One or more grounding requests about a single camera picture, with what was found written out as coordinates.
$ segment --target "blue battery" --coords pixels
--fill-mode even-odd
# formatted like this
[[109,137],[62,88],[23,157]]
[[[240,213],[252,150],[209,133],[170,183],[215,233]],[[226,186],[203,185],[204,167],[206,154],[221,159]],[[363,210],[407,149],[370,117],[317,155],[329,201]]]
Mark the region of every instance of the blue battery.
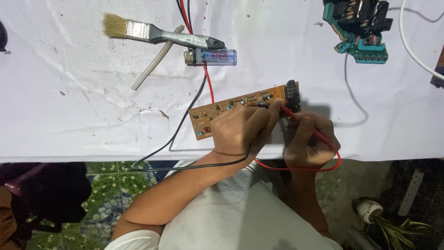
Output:
[[238,53],[235,49],[203,49],[194,48],[184,52],[185,63],[188,65],[235,66],[238,64]]

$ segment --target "white pot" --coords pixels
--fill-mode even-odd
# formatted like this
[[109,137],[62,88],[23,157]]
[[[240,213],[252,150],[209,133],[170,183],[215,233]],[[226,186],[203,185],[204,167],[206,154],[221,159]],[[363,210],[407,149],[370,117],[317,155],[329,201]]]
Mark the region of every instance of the white pot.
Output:
[[356,212],[368,224],[375,223],[374,218],[382,214],[382,206],[375,201],[362,199],[356,204]]

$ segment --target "tiled floor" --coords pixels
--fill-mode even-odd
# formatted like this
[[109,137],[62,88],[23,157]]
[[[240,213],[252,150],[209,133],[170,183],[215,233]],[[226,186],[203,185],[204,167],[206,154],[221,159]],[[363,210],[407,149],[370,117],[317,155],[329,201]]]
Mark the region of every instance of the tiled floor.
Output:
[[132,163],[87,162],[92,193],[82,204],[86,217],[80,223],[64,224],[60,234],[35,232],[27,250],[103,250],[125,209],[156,183],[152,173],[133,172]]

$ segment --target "paint brush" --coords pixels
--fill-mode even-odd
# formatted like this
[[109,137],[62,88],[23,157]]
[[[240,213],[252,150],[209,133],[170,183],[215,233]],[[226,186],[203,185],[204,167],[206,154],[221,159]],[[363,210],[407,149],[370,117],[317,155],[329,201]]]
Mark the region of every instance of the paint brush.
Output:
[[185,47],[222,49],[225,44],[215,38],[201,35],[176,34],[161,30],[154,24],[125,19],[115,14],[105,13],[104,34],[110,38],[130,38],[147,42],[172,41]]

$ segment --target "circuit board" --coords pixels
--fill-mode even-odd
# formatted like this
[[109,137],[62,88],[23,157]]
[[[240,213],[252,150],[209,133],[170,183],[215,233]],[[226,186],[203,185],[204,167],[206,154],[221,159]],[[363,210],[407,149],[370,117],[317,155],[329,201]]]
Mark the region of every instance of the circuit board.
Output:
[[289,81],[286,85],[189,109],[188,113],[190,115],[196,139],[199,141],[211,137],[210,122],[224,111],[240,106],[259,106],[267,108],[275,98],[282,98],[284,100],[283,104],[292,109],[295,113],[301,110],[299,83],[293,80]]
[[[358,20],[360,21],[359,23],[353,20],[353,11],[358,12],[358,10],[356,10],[356,8],[358,8],[357,4],[364,6],[367,4],[369,6],[366,14],[369,16],[373,15],[369,17],[371,20]],[[333,30],[342,40],[334,49],[338,53],[350,54],[355,58],[356,63],[385,64],[389,59],[389,55],[385,44],[382,43],[381,31],[390,30],[392,24],[392,19],[385,18],[388,5],[386,1],[379,0],[326,0],[324,20],[332,26]],[[347,24],[344,25],[345,21],[338,17],[338,12],[341,11],[344,11],[345,17],[343,20],[350,22],[353,20],[356,22],[348,27],[355,25],[357,28],[347,28],[347,30],[344,28],[347,27],[345,26]],[[372,24],[379,25],[377,27],[379,30],[364,30],[361,28],[364,24],[368,24],[368,26]]]

